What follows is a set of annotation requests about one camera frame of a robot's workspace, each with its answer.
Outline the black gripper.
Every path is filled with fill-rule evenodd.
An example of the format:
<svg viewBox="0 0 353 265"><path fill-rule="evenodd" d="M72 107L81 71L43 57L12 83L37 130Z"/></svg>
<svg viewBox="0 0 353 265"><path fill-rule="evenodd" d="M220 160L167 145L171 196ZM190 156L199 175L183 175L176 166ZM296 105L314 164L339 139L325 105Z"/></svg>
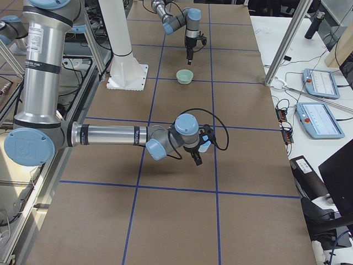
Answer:
<svg viewBox="0 0 353 265"><path fill-rule="evenodd" d="M194 57L193 48L196 46L197 41L198 41L198 37L195 37L195 38L191 38L188 36L185 37L186 59L188 61L188 65L192 64L193 57Z"/></svg>
<svg viewBox="0 0 353 265"><path fill-rule="evenodd" d="M183 148L186 152L191 154L191 156L197 166L202 164L202 158L199 153L199 146L194 146L194 147L184 146Z"/></svg>

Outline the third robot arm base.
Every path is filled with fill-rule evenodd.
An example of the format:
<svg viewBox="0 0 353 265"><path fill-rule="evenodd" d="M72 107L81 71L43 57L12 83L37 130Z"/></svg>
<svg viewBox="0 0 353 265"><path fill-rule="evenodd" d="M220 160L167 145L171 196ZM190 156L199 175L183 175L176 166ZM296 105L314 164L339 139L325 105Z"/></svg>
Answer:
<svg viewBox="0 0 353 265"><path fill-rule="evenodd" d="M16 15L1 18L1 40L13 54L26 55L28 30Z"/></svg>

